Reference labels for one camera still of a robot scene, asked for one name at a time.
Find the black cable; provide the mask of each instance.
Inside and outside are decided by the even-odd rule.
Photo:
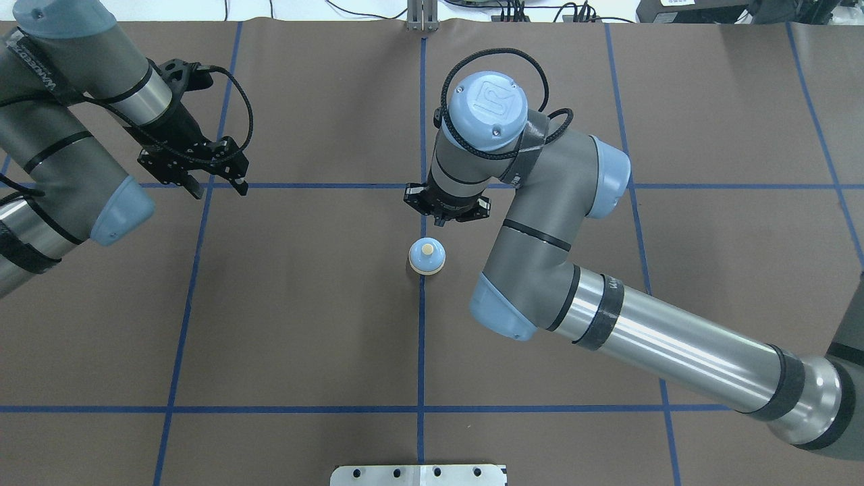
[[[31,188],[24,187],[21,184],[19,184],[18,182],[15,182],[12,179],[9,179],[4,174],[0,174],[0,182],[2,182],[3,184],[6,184],[9,187],[9,189],[14,189],[15,191],[17,191],[21,194],[32,195],[33,197],[42,197],[45,195],[45,193],[40,191],[39,189],[31,189]]]
[[[454,0],[444,0],[444,3],[449,3],[455,7],[462,7],[464,9],[494,9],[495,8],[495,7],[491,7],[489,5],[469,5],[467,3],[456,3]],[[497,3],[498,3],[499,7],[501,7],[502,9],[504,8],[504,5],[501,4],[501,2],[497,2]]]
[[[209,67],[206,67],[205,72],[207,72],[207,73],[220,73],[220,74],[224,74],[225,76],[227,76],[228,79],[231,81],[231,83],[237,88],[237,91],[240,93],[240,96],[243,98],[243,102],[246,104],[246,112],[249,115],[249,131],[246,133],[246,140],[232,154],[225,156],[225,157],[221,157],[219,159],[219,160],[223,160],[223,161],[231,160],[234,157],[240,155],[240,153],[242,153],[243,150],[246,150],[246,147],[249,146],[249,142],[251,142],[251,140],[252,140],[252,128],[253,128],[252,104],[249,102],[249,97],[246,96],[246,91],[243,90],[243,87],[240,86],[240,83],[237,82],[237,80],[234,78],[234,76],[227,69],[225,69],[224,67],[219,67],[219,66],[209,66]],[[98,99],[87,98],[87,97],[84,97],[84,101],[86,101],[87,103],[91,103],[93,105],[101,106],[102,108],[105,108],[106,110],[113,113],[114,115],[116,115],[121,120],[123,120],[127,125],[138,130],[139,132],[141,132],[145,137],[149,138],[149,140],[151,142],[153,142],[156,146],[158,146],[160,149],[167,151],[167,153],[169,153],[175,157],[179,157],[183,160],[188,160],[189,162],[195,162],[195,163],[213,163],[213,160],[190,157],[190,156],[188,156],[182,152],[179,152],[178,150],[171,148],[170,146],[166,145],[164,142],[157,140],[156,137],[153,137],[152,135],[150,135],[146,130],[144,130],[144,128],[141,127],[141,125],[132,121],[129,117],[124,115],[117,108],[115,108],[111,105],[108,105],[107,103],[103,103],[102,101],[99,101]]]
[[[518,150],[511,150],[509,152],[503,154],[492,154],[489,152],[484,152],[482,150],[475,149],[471,144],[467,142],[467,140],[456,130],[456,127],[453,125],[453,120],[450,119],[450,113],[447,109],[447,95],[450,90],[450,84],[453,82],[453,78],[456,74],[465,67],[469,62],[479,59],[481,57],[487,55],[495,55],[495,54],[514,54],[522,59],[528,61],[536,70],[537,74],[540,75],[540,80],[543,82],[543,103],[540,104],[540,108],[537,109],[539,112],[542,112],[543,109],[546,108],[546,103],[549,101],[549,81],[546,79],[546,73],[543,71],[543,68],[540,67],[540,63],[538,63],[533,57],[527,55],[526,53],[515,49],[515,48],[492,48],[486,49],[474,54],[469,55],[462,61],[459,61],[458,64],[453,66],[453,69],[447,74],[447,78],[444,79],[444,85],[441,89],[441,118],[444,121],[444,124],[447,126],[448,130],[450,130],[450,135],[453,136],[453,139],[459,144],[460,147],[465,149],[468,153],[475,155],[477,157],[485,158],[487,160],[504,160],[507,158],[514,158],[518,155]],[[552,113],[551,116],[559,116],[562,114],[567,114],[567,119],[564,120],[564,123],[555,130],[552,135],[546,137],[546,144],[551,144],[556,141],[567,127],[570,125],[570,122],[573,121],[573,111],[569,108],[562,108],[561,110],[557,110]]]
[[[28,94],[26,96],[17,96],[15,98],[5,99],[0,102],[0,108],[22,103],[23,101],[56,101],[57,99],[51,93]]]
[[[573,7],[573,19],[575,20],[576,16],[579,15],[579,10],[578,10],[579,5],[576,5],[573,2],[567,2],[564,5],[562,5],[560,9],[558,9],[558,13],[555,14],[555,18],[552,19],[552,23],[558,22],[558,16],[561,15],[561,12],[563,12],[564,9],[566,9],[568,7]]]
[[[332,8],[334,8],[334,9],[341,10],[341,11],[343,11],[343,12],[345,12],[345,13],[347,13],[347,14],[351,14],[351,15],[353,15],[353,16],[375,17],[375,18],[380,18],[380,19],[384,19],[384,20],[394,20],[394,19],[398,19],[398,18],[401,17],[405,12],[408,11],[408,9],[406,8],[405,10],[402,10],[401,12],[399,12],[398,14],[395,14],[395,15],[392,16],[392,17],[385,17],[385,16],[380,16],[380,15],[378,15],[378,14],[364,14],[364,13],[360,13],[360,12],[352,12],[352,11],[350,11],[350,10],[343,9],[342,7],[340,7],[339,5],[337,5],[337,4],[333,3],[333,2],[331,2],[330,0],[324,0],[324,2],[325,2],[327,5],[330,5],[330,6],[331,6]]]
[[[595,20],[621,20],[621,21],[624,21],[624,22],[627,22],[627,23],[635,23],[635,22],[632,21],[632,20],[628,20],[628,19],[621,18],[621,17],[606,17],[606,16],[603,16],[603,17],[590,17],[590,18],[587,19],[585,22],[593,22],[593,21],[595,21]]]
[[[15,201],[16,199],[21,199],[22,197],[23,197],[23,194],[19,191],[16,191],[16,192],[13,192],[12,194],[0,197],[0,207],[5,205],[5,204],[9,204],[10,202]]]

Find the blue tape line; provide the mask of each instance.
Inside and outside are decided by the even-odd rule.
[[[0,413],[165,413],[166,406],[7,405]]]
[[[243,23],[238,22],[237,32],[234,35],[234,49],[231,56],[229,72],[234,73],[237,66],[237,52],[240,47],[240,34],[243,32]],[[225,129],[225,121],[228,115],[228,103],[231,101],[232,83],[226,83],[225,97],[222,101],[222,114],[219,119],[219,131],[216,138],[222,138]],[[171,431],[171,419],[174,415],[174,403],[177,397],[177,383],[180,380],[180,369],[183,363],[183,350],[186,347],[186,334],[189,329],[189,318],[192,315],[192,300],[195,293],[195,285],[198,278],[198,268],[201,259],[201,248],[204,246],[204,234],[207,227],[207,216],[210,214],[210,202],[213,199],[213,181],[215,177],[210,176],[207,181],[207,194],[204,200],[204,209],[201,211],[201,224],[198,229],[198,241],[195,244],[195,256],[192,262],[192,273],[189,277],[189,289],[186,294],[186,307],[183,311],[183,322],[180,328],[180,339],[177,342],[177,354],[174,361],[174,370],[171,374],[171,388],[168,392],[168,410],[165,412],[165,421],[162,425],[162,439],[159,443],[159,455],[156,458],[156,472],[153,475],[153,486],[159,486],[162,481],[162,467],[165,464],[165,453],[168,449],[168,435]]]
[[[828,144],[825,142],[825,135],[822,132],[822,124],[819,123],[819,117],[816,115],[816,108],[813,107],[813,100],[810,98],[810,90],[807,88],[807,81],[804,79],[804,70],[801,68],[801,60],[798,58],[798,48],[795,44],[795,36],[792,34],[792,25],[786,23],[786,34],[789,36],[789,45],[792,48],[792,57],[795,59],[795,69],[798,71],[798,80],[801,82],[801,91],[804,92],[804,100],[807,102],[807,109],[810,111],[810,117],[813,119],[813,126],[816,127],[816,136],[819,138],[819,145],[822,147],[822,154],[825,156],[825,163],[828,165],[828,172],[831,174],[831,181],[834,182],[834,187],[837,191],[837,199],[840,200],[840,208],[843,211],[843,217],[846,218],[846,226],[849,229],[849,234],[852,237],[852,243],[855,246],[855,252],[858,254],[858,262],[864,267],[864,252],[861,250],[861,242],[858,240],[858,232],[855,231],[855,224],[852,222],[852,215],[849,213],[849,208],[846,205],[846,197],[843,195],[843,190],[840,187],[840,179],[837,177],[837,170],[834,167],[834,161],[831,159],[831,153],[828,150]]]
[[[606,45],[609,53],[609,70],[612,75],[612,89],[615,95],[615,109],[618,112],[618,128],[621,133],[621,147],[624,153],[630,156],[630,148],[627,144],[627,130],[624,124],[624,109],[621,106],[621,92],[618,84],[618,73],[615,69],[615,52],[612,44],[612,31],[609,29],[609,24],[604,23],[603,28],[606,31]],[[652,295],[651,291],[651,275],[648,272],[648,257],[645,254],[645,239],[642,234],[642,220],[639,218],[638,201],[636,199],[636,187],[633,183],[633,174],[630,174],[630,181],[627,183],[627,189],[630,192],[630,205],[633,211],[633,225],[636,227],[636,241],[639,248],[639,259],[642,264],[642,278],[645,281],[645,291],[648,295]],[[675,446],[675,431],[672,428],[672,414],[669,407],[669,398],[666,393],[666,382],[660,380],[660,395],[663,397],[663,412],[666,418],[666,437],[669,443],[669,457],[672,464],[672,478],[675,481],[675,486],[681,486],[681,473],[678,470],[678,452]]]
[[[233,189],[228,182],[216,182],[216,189]],[[405,189],[402,183],[353,182],[249,182],[250,189]]]
[[[834,189],[833,184],[689,184],[635,183],[636,189]]]
[[[175,406],[174,413],[416,413],[416,406]]]
[[[174,184],[159,182],[142,182],[141,187],[147,189],[180,189]],[[251,189],[405,189],[405,184],[399,182],[249,182]],[[834,184],[728,184],[728,183],[653,183],[635,182],[636,189],[787,189],[813,190],[834,189]],[[228,182],[216,182],[214,189],[233,189]],[[862,190],[864,184],[840,184],[844,190]],[[513,189],[512,186],[501,183],[489,184],[488,189]]]
[[[426,182],[426,37],[420,39],[420,180]],[[420,237],[426,237],[426,216],[420,216]],[[420,276],[417,318],[417,463],[426,462],[426,277]]]
[[[426,405],[424,413],[592,413],[592,412],[662,412],[662,405]],[[717,404],[670,404],[672,412],[730,412]],[[0,413],[165,413],[166,406],[97,406],[97,405],[7,405]],[[417,413],[413,405],[382,406],[174,406],[172,414],[209,413]]]
[[[669,442],[669,456],[672,460],[672,480],[681,486],[681,470],[678,467],[678,448],[675,445],[675,427],[672,425],[672,410],[669,406],[669,392],[666,380],[660,380],[660,397],[663,399],[663,417],[666,422],[666,440]]]

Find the small white bottle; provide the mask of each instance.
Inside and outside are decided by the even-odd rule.
[[[421,275],[440,272],[446,259],[444,245],[435,238],[421,238],[415,241],[408,251],[408,263]]]

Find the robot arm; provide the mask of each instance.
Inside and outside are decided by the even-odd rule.
[[[0,146],[35,189],[0,201],[0,297],[85,240],[110,245],[153,214],[153,201],[67,106],[109,110],[161,183],[200,198],[188,171],[203,169],[245,195],[249,138],[242,147],[230,137],[211,142],[181,103],[184,92],[212,85],[211,72],[227,71],[180,60],[154,66],[98,0],[18,0],[13,11],[20,28],[0,52]]]
[[[528,110],[503,74],[472,74],[445,103],[428,181],[409,184],[405,201],[442,225],[488,216],[492,177],[517,188],[474,290],[474,318],[519,341],[546,329],[766,422],[796,447],[864,460],[864,285],[835,352],[798,358],[572,265],[583,218],[609,214],[623,195],[627,156],[577,131],[549,143],[558,126]]]

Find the metal bracket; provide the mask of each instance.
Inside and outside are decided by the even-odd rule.
[[[438,0],[408,0],[408,30],[438,30]]]
[[[506,486],[507,467],[495,464],[342,466],[330,486]]]

